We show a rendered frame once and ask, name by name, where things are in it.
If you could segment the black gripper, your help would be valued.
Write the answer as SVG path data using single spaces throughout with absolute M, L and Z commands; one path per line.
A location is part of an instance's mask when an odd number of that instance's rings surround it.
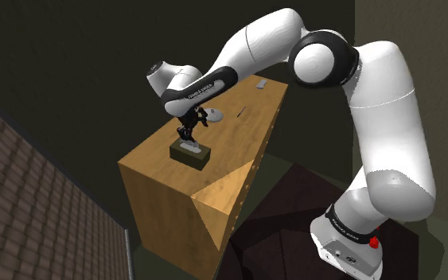
M 192 131 L 199 122 L 201 122 L 203 126 L 208 127 L 207 117 L 208 113 L 202 107 L 189 110 L 182 117 L 182 126 L 177 128 L 181 142 L 197 147 L 197 141 L 193 138 Z

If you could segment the dark olive tissue box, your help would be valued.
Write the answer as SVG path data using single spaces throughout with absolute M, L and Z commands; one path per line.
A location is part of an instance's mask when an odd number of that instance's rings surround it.
M 201 171 L 208 163 L 211 149 L 207 146 L 192 146 L 181 139 L 176 140 L 169 147 L 169 157 L 184 165 Z

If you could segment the grey round plate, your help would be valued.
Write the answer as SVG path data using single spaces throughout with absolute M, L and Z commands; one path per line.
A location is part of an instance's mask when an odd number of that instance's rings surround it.
M 205 108 L 205 113 L 207 114 L 206 121 L 211 123 L 218 123 L 224 117 L 223 113 L 216 108 Z

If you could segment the wooden chest of drawers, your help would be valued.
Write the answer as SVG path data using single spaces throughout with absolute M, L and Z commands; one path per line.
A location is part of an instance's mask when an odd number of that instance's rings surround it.
M 193 131 L 211 149 L 201 171 L 169 157 L 177 119 L 119 161 L 142 245 L 198 280 L 215 274 L 287 90 L 274 80 L 258 89 L 260 80 L 249 76 L 205 104 L 224 117 Z

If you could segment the dark robot stand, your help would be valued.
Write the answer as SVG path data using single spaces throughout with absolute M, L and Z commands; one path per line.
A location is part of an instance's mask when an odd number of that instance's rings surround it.
M 294 164 L 233 233 L 216 280 L 354 280 L 321 260 L 311 221 L 342 190 Z

